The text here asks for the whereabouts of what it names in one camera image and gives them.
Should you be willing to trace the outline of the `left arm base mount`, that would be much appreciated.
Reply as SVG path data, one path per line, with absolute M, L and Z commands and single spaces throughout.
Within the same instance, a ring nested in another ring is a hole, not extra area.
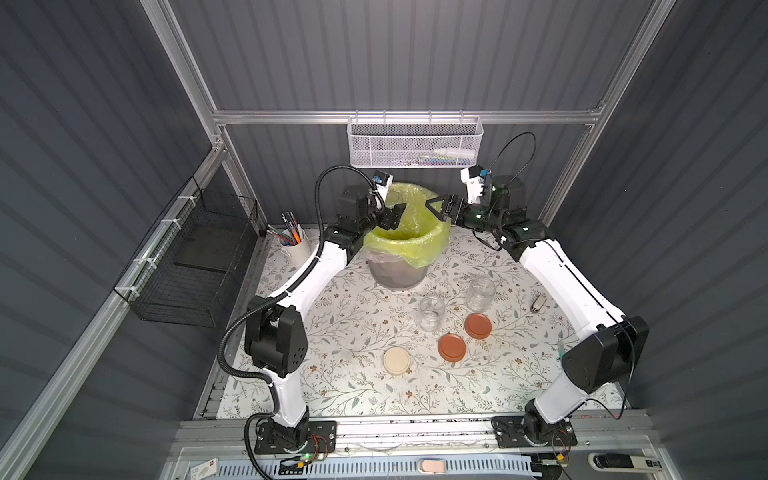
M 338 423 L 335 421 L 303 422 L 295 428 L 284 427 L 274 420 L 260 421 L 256 426 L 253 450 L 256 454 L 289 454 L 335 451 Z

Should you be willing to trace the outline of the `grey bin with green bag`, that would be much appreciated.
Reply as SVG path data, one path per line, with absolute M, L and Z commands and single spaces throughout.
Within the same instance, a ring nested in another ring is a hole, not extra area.
M 446 249 L 450 222 L 439 221 L 425 207 L 437 194 L 423 186 L 396 182 L 394 187 L 407 208 L 395 230 L 379 227 L 364 239 L 363 253 L 374 281 L 390 290 L 409 290 L 418 286 L 429 267 Z

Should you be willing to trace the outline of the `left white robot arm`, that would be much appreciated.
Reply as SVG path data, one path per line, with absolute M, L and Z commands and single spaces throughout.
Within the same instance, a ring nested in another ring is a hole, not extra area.
M 362 249 L 368 233 L 398 228 L 406 204 L 387 193 L 381 186 L 346 188 L 336 219 L 322 231 L 311 257 L 270 297 L 251 303 L 256 312 L 245 320 L 243 350 L 277 401 L 275 422 L 285 428 L 295 429 L 308 417 L 299 375 L 309 349 L 304 315 Z

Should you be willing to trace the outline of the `beige jar lid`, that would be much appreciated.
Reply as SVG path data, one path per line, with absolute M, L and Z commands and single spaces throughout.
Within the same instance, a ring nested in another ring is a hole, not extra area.
M 404 348 L 394 346 L 384 353 L 382 363 L 388 373 L 399 376 L 411 368 L 411 357 Z

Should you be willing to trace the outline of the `oatmeal jar with beige lid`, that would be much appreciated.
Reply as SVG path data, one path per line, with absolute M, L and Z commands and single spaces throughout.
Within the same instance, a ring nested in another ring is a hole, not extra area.
M 394 188 L 390 188 L 387 192 L 385 199 L 385 205 L 387 208 L 394 208 L 397 204 L 404 203 L 402 195 Z

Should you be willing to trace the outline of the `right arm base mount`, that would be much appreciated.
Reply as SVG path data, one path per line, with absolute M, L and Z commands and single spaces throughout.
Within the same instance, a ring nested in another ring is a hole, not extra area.
M 494 416 L 490 425 L 500 448 L 570 448 L 578 444 L 575 431 L 568 421 L 548 424 L 535 415 L 525 414 Z

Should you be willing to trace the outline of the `oatmeal jar with terracotta lid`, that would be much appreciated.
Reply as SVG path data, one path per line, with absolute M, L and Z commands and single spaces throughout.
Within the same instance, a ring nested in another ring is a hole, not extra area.
M 476 276 L 467 286 L 465 302 L 473 313 L 485 312 L 492 304 L 496 294 L 494 281 L 485 276 Z

